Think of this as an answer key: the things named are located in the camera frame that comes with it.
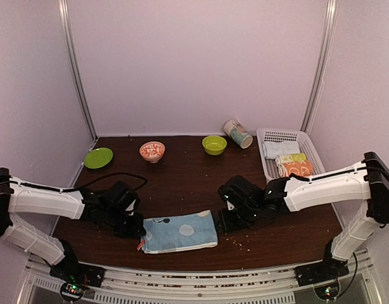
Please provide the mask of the blue mickey dotted towel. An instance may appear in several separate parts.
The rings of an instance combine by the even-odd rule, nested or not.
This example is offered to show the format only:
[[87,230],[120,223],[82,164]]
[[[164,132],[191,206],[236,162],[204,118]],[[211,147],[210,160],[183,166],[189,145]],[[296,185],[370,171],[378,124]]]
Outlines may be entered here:
[[145,254],[163,254],[213,248],[218,235],[210,210],[174,217],[147,218],[146,234],[137,250]]

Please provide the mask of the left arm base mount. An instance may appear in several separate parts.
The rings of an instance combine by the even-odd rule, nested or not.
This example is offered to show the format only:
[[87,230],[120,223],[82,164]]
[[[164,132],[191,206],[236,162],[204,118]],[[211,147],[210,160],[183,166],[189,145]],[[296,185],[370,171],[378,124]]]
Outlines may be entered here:
[[80,263],[70,244],[64,242],[62,245],[65,257],[56,265],[49,265],[49,274],[70,284],[100,288],[105,276],[105,269]]

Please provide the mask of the white perforated plastic basket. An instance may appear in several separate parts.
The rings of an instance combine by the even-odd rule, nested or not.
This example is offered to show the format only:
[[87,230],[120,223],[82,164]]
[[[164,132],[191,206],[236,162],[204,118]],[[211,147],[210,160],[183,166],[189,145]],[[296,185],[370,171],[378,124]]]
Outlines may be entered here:
[[308,134],[299,130],[259,128],[256,131],[258,148],[266,182],[279,178],[279,172],[274,160],[268,160],[264,156],[262,143],[271,141],[280,143],[283,141],[295,141],[298,143],[300,152],[304,153],[313,165],[314,175],[325,173],[324,165]]

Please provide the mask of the orange bunny towel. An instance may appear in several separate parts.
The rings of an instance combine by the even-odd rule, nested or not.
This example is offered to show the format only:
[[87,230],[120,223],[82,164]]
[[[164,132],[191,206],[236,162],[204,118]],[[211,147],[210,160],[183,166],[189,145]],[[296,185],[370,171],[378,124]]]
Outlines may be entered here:
[[311,162],[305,160],[305,161],[296,161],[290,163],[282,163],[278,167],[278,172],[281,177],[289,177],[291,174],[307,177],[314,173],[314,168]]

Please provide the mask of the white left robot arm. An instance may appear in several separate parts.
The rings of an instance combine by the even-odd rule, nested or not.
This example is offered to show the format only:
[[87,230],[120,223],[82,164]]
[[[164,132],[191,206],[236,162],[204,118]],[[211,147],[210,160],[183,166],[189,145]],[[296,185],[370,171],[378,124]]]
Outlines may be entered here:
[[33,184],[0,168],[0,239],[57,266],[69,281],[77,281],[83,268],[66,241],[48,236],[22,219],[20,213],[57,215],[72,220],[109,225],[119,238],[145,236],[144,217],[138,212],[135,189],[117,181],[107,190],[94,191],[88,185],[59,188]]

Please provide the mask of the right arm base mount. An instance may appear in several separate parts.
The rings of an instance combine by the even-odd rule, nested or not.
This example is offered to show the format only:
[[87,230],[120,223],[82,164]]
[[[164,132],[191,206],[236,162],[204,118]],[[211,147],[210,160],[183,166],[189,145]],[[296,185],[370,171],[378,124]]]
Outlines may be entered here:
[[317,284],[330,281],[349,274],[348,260],[337,260],[331,253],[331,243],[324,249],[324,256],[320,262],[298,266],[294,269],[299,286]]

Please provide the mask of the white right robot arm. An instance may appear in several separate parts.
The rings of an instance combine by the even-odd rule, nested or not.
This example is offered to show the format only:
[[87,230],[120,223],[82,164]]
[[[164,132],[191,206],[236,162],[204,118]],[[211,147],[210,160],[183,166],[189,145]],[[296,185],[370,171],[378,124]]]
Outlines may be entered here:
[[226,207],[218,212],[217,230],[228,233],[265,227],[286,213],[340,201],[361,200],[362,205],[342,232],[329,243],[317,264],[321,279],[332,278],[354,251],[381,227],[389,224],[389,169],[375,152],[349,167],[319,175],[290,174],[270,180],[265,188],[236,175],[218,194]]

